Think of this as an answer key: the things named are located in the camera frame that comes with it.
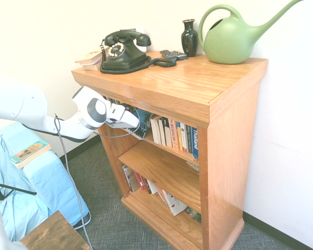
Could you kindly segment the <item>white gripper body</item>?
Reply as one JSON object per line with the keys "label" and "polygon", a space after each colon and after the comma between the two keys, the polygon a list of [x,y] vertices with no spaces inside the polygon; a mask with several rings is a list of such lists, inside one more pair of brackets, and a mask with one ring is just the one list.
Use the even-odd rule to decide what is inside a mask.
{"label": "white gripper body", "polygon": [[112,103],[108,111],[108,125],[112,128],[136,128],[139,125],[139,119],[126,111],[123,105]]}

